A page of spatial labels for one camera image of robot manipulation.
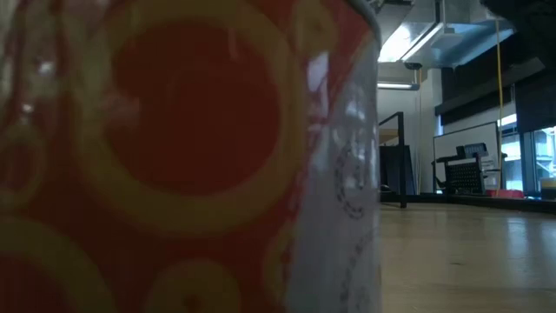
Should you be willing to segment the orange circle pattern can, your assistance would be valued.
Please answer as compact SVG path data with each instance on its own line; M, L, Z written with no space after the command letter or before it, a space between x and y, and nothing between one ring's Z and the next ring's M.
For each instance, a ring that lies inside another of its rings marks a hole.
M0 0L0 313L381 313L368 0Z

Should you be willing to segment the dark standing panel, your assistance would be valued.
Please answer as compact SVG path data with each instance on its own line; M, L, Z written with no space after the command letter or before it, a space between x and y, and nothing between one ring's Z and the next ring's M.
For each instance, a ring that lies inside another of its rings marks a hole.
M400 193L400 147L381 146L380 162L381 162L381 183L389 187L394 193ZM411 151L408 145L404 146L405 161L405 179L406 193L408 195L415 194L414 173L411 159Z

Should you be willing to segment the whiteboard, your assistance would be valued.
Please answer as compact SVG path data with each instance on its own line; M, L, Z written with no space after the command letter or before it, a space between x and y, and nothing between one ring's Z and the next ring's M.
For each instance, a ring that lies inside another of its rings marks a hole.
M486 190L496 190L500 187L500 157L499 157L499 128L497 123L483 123L468 127L463 130L448 132L442 136L436 136L433 141L434 159L449 157L456 154L456 147L471 143L485 143L489 156L482 158L483 170L497 170L497 172L485 172ZM434 191L442 193L434 182Z

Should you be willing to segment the black perforated furniture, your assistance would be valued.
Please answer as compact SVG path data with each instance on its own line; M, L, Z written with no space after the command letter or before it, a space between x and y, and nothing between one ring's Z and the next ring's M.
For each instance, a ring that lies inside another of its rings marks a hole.
M471 143L456 147L456 154L443 156L431 162L436 186L445 195L484 196L485 172L482 158L488 157L485 143Z

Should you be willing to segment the red low item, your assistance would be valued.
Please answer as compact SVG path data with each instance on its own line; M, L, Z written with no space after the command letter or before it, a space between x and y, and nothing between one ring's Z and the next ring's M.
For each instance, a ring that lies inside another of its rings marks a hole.
M486 195L496 198L524 199L522 190L486 190Z

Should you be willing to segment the wooden shelf black frame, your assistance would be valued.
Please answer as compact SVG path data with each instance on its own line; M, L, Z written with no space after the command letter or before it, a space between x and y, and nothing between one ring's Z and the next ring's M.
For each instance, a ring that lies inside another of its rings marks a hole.
M382 120L379 123L379 125L382 126L393 119L397 120L397 138L398 138L398 150L399 150L399 201L400 201L400 208L405 209L407 207L407 186L406 186L404 113L402 111L397 111L392 116Z

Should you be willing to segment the black aluminium rig frame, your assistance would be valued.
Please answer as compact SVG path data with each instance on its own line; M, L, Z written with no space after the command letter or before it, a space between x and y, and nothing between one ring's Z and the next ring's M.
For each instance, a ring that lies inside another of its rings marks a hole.
M556 216L556 201L487 196L445 196L438 194L400 196L393 193L381 193L380 200L382 203L458 204L501 210L546 213Z

